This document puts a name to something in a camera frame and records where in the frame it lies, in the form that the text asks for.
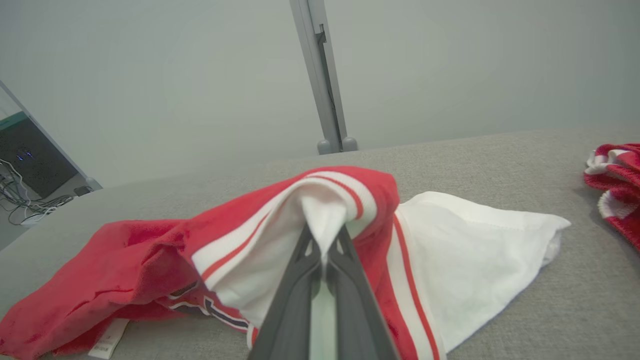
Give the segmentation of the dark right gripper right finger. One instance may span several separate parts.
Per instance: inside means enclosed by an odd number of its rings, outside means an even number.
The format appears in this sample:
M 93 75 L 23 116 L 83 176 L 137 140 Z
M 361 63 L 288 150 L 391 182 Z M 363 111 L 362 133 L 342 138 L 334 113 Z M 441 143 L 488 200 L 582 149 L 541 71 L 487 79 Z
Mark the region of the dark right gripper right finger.
M 354 242 L 342 227 L 326 258 L 336 312 L 336 360 L 400 360 Z

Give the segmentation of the red Bulls basketball jersey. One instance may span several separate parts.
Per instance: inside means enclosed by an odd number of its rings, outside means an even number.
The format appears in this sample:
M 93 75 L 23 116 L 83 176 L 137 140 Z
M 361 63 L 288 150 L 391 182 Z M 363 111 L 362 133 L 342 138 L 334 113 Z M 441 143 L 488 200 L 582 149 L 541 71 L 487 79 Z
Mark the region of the red Bulls basketball jersey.
M 130 321 L 196 313 L 252 349 L 304 225 L 321 254 L 310 360 L 337 360 L 327 253 L 346 227 L 400 360 L 446 360 L 558 255 L 570 222 L 426 191 L 400 203 L 388 173 L 320 167 L 191 219 L 103 225 L 0 320 L 0 354 L 109 359 Z

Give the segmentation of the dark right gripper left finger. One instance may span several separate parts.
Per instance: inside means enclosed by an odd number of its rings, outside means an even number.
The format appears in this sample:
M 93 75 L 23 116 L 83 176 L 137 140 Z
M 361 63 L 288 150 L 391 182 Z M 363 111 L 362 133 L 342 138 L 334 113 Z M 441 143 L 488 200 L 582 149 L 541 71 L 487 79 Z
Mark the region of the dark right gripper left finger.
M 321 278 L 320 248 L 305 224 L 247 360 L 310 360 L 313 299 Z

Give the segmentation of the dark computer cabinet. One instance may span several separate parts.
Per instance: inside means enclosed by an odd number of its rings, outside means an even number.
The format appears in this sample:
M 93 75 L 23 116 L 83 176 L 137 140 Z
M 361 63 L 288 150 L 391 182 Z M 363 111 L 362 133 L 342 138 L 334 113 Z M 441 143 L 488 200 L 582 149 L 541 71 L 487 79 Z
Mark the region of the dark computer cabinet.
M 47 198 L 78 175 L 70 161 L 22 111 L 0 120 L 0 159 L 9 162 L 41 198 Z

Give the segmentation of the red shorts with white trim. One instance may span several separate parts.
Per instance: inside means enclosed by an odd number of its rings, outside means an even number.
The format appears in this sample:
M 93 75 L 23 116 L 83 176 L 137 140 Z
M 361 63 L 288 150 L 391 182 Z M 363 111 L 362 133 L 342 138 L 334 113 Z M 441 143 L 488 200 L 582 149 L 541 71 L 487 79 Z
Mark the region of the red shorts with white trim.
M 640 143 L 599 146 L 586 161 L 583 179 L 603 191 L 599 214 L 640 254 Z

